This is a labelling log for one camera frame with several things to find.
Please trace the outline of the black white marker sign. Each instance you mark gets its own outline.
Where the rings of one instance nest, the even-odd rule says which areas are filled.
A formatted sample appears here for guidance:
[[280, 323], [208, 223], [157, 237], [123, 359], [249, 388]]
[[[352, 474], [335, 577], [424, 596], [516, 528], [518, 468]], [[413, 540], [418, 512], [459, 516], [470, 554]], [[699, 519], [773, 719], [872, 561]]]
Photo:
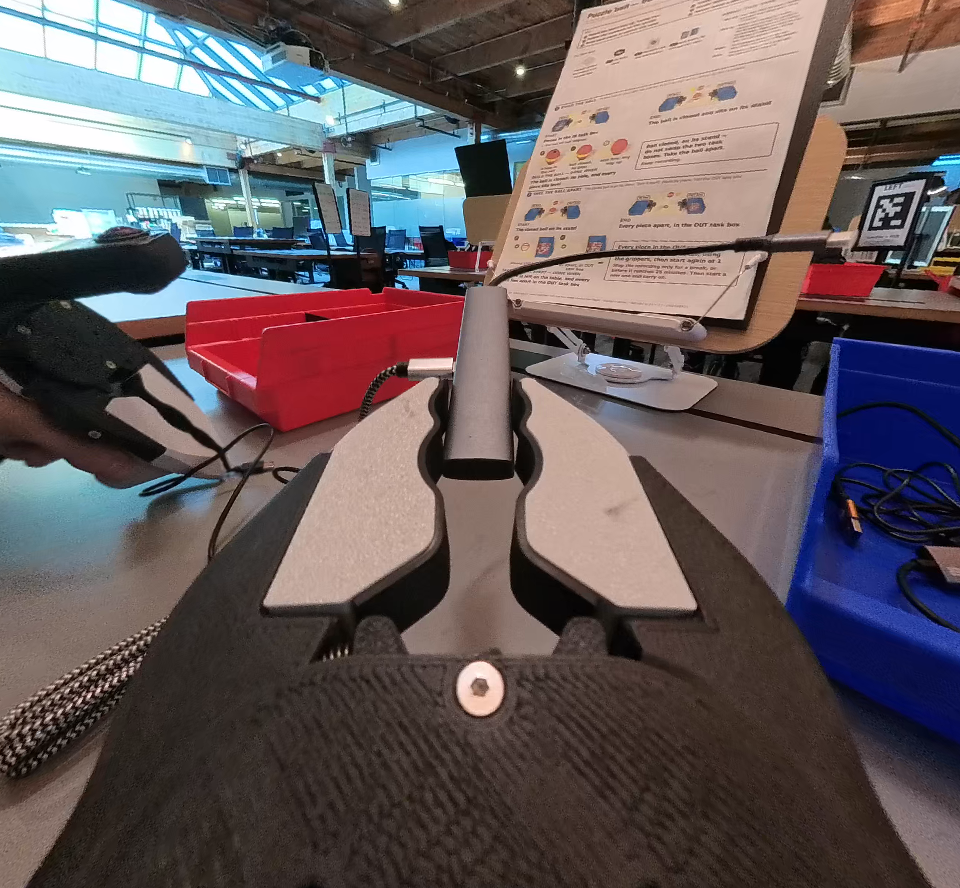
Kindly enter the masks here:
[[891, 253], [910, 247], [921, 208], [931, 194], [943, 189], [944, 176], [937, 172], [902, 174], [874, 182], [848, 260], [883, 264]]

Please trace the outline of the blue plastic bin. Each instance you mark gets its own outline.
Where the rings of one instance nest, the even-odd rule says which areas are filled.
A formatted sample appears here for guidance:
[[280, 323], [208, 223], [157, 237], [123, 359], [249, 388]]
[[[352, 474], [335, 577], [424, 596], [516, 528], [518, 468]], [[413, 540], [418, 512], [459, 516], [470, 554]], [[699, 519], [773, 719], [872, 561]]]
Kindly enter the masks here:
[[[959, 355], [840, 339], [823, 398], [822, 459], [787, 609], [826, 673], [953, 740], [959, 738], [959, 634], [910, 606], [897, 568], [920, 548], [872, 525], [851, 538], [832, 493], [853, 462], [958, 466]], [[918, 596], [958, 623], [958, 600], [914, 576]]]

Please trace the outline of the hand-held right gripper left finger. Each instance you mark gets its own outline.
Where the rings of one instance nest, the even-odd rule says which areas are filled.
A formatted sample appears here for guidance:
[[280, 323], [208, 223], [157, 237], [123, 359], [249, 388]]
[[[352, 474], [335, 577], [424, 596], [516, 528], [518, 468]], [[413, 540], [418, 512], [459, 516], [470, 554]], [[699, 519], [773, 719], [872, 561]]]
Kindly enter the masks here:
[[412, 626], [444, 598], [450, 548], [438, 490], [449, 384], [419, 381], [333, 449], [262, 607], [345, 626]]

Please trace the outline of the black monitor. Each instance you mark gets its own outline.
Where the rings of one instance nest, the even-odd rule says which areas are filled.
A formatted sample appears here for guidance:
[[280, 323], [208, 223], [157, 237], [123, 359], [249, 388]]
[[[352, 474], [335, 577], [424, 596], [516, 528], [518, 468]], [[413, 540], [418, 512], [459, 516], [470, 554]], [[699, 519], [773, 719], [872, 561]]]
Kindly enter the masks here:
[[454, 148], [464, 197], [511, 195], [513, 179], [507, 142], [496, 139]]

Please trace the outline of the person's left hand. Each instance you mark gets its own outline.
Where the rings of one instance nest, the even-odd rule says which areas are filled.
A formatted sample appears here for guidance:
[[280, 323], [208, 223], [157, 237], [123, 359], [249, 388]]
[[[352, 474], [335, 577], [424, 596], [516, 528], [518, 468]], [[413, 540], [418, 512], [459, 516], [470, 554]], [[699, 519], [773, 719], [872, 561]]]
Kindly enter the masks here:
[[1, 456], [33, 469], [63, 461], [112, 489], [128, 489], [160, 477], [148, 462], [60, 430], [35, 404], [5, 386], [1, 386]]

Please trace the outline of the printed instruction sheet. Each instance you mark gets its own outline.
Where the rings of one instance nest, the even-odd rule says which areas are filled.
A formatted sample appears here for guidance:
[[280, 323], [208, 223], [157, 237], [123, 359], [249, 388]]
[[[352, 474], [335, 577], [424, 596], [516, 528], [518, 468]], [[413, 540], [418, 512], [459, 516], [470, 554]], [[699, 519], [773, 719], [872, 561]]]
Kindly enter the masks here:
[[494, 274], [510, 317], [743, 328], [831, 0], [622, 0], [585, 11], [517, 182]]

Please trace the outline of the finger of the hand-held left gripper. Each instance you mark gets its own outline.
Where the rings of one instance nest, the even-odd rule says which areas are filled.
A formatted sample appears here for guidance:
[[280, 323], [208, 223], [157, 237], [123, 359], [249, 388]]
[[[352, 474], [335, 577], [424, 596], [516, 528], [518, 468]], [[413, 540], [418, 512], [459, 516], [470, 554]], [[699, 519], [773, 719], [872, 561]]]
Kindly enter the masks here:
[[170, 478], [216, 480], [226, 476], [229, 467], [223, 454], [209, 449], [201, 449], [198, 454], [165, 452], [147, 462], [138, 483], [150, 484]]
[[147, 462], [165, 452], [211, 450], [221, 453], [230, 464], [207, 414], [162, 363], [114, 366], [109, 381], [110, 396], [104, 410], [125, 450]]

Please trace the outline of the white ceiling projector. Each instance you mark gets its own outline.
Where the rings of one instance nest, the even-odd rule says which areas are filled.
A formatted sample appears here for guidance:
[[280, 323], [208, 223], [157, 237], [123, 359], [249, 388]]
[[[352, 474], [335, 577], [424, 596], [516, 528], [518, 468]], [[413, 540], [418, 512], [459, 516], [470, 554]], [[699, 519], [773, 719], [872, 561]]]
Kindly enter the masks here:
[[267, 47], [259, 58], [263, 75], [285, 85], [305, 90], [317, 86], [328, 73], [311, 63], [311, 51], [307, 46], [275, 43]]

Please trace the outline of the instruction sheet on stand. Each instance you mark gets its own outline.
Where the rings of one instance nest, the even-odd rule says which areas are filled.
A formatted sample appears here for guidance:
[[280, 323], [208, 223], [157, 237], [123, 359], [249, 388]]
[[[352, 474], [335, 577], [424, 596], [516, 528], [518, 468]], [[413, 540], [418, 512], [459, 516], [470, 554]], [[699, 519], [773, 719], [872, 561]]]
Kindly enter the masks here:
[[[575, 28], [587, 10], [619, 1], [622, 0], [584, 8]], [[801, 114], [798, 121], [783, 186], [775, 203], [773, 221], [778, 227], [770, 229], [767, 236], [822, 232], [822, 202], [830, 198], [846, 141], [838, 126], [818, 119], [818, 112], [855, 1], [830, 0], [824, 15], [807, 82], [810, 89], [816, 90], [815, 109]], [[510, 196], [487, 279], [495, 274], [517, 187], [518, 184]], [[685, 412], [712, 394], [718, 384], [714, 377], [685, 369], [685, 355], [749, 353], [773, 340], [794, 312], [812, 258], [810, 252], [768, 256], [764, 251], [750, 258], [750, 267], [758, 261], [766, 261], [767, 266], [748, 323], [740, 328], [709, 325], [702, 319], [690, 323], [646, 316], [587, 318], [585, 312], [570, 309], [537, 321], [515, 320], [511, 317], [510, 301], [509, 324], [544, 327], [566, 347], [565, 352], [547, 356], [531, 366], [529, 371], [534, 379], [558, 382], [655, 410]]]

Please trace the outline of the red plastic bin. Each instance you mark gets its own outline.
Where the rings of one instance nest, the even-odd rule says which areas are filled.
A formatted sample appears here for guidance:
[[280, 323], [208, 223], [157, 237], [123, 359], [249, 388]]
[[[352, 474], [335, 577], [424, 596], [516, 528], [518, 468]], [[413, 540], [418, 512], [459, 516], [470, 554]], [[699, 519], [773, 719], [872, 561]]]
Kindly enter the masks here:
[[356, 411], [384, 369], [457, 353], [464, 298], [387, 287], [191, 301], [190, 367], [279, 432]]

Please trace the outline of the dark grey usb hub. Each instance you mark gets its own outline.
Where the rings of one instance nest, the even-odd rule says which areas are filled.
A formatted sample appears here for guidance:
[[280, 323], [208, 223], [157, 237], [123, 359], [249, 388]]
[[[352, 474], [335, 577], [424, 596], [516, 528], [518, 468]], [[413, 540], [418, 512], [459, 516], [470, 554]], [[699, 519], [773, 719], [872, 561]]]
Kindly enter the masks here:
[[443, 437], [442, 474], [448, 479], [514, 476], [508, 315], [504, 288], [467, 291]]

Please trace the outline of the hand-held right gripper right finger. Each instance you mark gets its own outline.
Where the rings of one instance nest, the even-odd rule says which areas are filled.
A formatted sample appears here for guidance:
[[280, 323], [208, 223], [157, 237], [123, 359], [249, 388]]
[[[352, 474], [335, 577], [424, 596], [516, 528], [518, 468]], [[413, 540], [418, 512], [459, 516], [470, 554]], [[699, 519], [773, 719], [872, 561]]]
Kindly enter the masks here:
[[512, 389], [522, 489], [511, 591], [540, 622], [694, 618], [699, 606], [631, 457], [533, 379]]

